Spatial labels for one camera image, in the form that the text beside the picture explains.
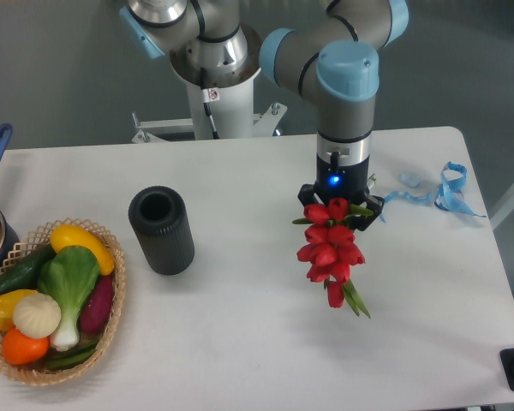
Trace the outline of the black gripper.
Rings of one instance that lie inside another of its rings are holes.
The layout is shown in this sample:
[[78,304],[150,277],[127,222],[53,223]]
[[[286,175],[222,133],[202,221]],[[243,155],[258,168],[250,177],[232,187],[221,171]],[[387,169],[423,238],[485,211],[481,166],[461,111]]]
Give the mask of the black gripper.
[[344,198],[351,205],[351,228],[365,231],[382,213],[383,197],[368,194],[369,158],[336,170],[320,157],[316,158],[316,181],[301,186],[297,198],[303,206],[327,204],[333,198]]

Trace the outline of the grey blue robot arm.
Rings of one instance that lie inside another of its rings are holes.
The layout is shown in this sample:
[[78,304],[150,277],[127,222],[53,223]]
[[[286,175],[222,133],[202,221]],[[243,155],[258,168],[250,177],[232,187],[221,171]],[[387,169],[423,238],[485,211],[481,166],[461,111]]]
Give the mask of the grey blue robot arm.
[[168,57],[185,83],[198,140],[255,133],[254,78],[298,95],[317,111],[316,177],[304,205],[343,198],[351,229],[365,230],[384,200],[369,192],[368,165],[379,89],[378,52],[405,31],[404,1],[329,1],[313,31],[279,28],[261,38],[237,1],[128,1],[119,16],[150,57]]

